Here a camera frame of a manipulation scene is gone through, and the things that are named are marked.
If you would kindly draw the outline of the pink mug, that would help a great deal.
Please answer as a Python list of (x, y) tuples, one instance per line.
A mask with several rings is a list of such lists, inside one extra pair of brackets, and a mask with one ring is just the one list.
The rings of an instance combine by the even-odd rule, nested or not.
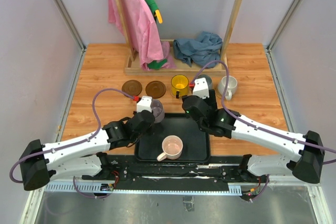
[(183, 150), (183, 142), (176, 135), (167, 136), (162, 142), (162, 153), (157, 156), (156, 160), (161, 162), (165, 159), (176, 160), (178, 159)]

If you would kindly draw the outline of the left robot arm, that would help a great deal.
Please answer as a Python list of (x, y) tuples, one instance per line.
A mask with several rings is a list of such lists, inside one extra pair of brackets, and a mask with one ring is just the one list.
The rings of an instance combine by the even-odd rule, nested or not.
[(136, 143), (154, 125), (153, 113), (144, 110), (132, 118), (123, 118), (106, 124), (99, 132), (67, 140), (42, 144), (39, 139), (31, 141), (20, 157), (20, 172), (25, 191), (39, 189), (56, 179), (58, 170), (66, 162), (88, 155), (105, 152)]

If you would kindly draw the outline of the yellow cup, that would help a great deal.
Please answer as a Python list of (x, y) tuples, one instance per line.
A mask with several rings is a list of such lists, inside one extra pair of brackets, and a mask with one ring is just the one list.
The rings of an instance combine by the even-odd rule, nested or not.
[(182, 74), (171, 79), (171, 92), (189, 92), (189, 80)]

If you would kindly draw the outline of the purple cup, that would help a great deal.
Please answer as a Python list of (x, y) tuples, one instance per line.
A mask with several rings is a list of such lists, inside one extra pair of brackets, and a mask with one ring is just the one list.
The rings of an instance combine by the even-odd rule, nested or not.
[(154, 123), (160, 123), (165, 117), (165, 112), (162, 103), (158, 99), (153, 99), (151, 103), (152, 113), (155, 117)]

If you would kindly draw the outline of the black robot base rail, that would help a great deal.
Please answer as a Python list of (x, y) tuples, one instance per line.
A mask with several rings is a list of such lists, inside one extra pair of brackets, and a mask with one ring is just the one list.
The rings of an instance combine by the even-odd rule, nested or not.
[(131, 155), (100, 154), (102, 171), (96, 175), (80, 172), (82, 180), (115, 180), (116, 189), (130, 191), (159, 191), (220, 193), (229, 190), (229, 183), (256, 183), (267, 180), (266, 175), (251, 175), (246, 171), (248, 155), (212, 156), (204, 164), (183, 161), (139, 161)]

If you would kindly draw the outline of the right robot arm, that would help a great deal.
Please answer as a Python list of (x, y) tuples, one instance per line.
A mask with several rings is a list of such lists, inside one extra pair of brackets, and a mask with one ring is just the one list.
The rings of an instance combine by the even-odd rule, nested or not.
[(217, 107), (214, 90), (206, 98), (182, 97), (182, 108), (199, 129), (216, 137), (252, 142), (277, 152), (277, 155), (247, 154), (238, 168), (238, 177), (250, 182), (256, 176), (292, 174), (295, 178), (318, 184), (325, 151), (320, 135), (286, 132), (251, 120), (236, 111)]

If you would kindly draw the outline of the grey mug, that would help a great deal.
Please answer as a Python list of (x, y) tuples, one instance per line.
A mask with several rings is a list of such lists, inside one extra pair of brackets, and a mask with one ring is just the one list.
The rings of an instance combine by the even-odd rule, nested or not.
[(210, 76), (206, 75), (206, 74), (201, 74), (197, 77), (198, 79), (200, 78), (205, 78), (206, 79), (206, 82), (207, 82), (207, 85), (208, 85), (208, 89), (211, 90), (213, 89), (213, 82), (212, 82), (212, 79)]

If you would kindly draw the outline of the white cup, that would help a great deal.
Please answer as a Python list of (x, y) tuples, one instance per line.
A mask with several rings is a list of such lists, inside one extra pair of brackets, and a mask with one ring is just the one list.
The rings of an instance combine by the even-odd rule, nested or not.
[(225, 77), (222, 77), (221, 81), (218, 83), (217, 86), (219, 89), (224, 91), (227, 80), (228, 80), (228, 86), (227, 86), (224, 97), (226, 100), (231, 100), (233, 95), (237, 91), (237, 86), (238, 86), (237, 80), (233, 76), (229, 76), (228, 78), (225, 76)]

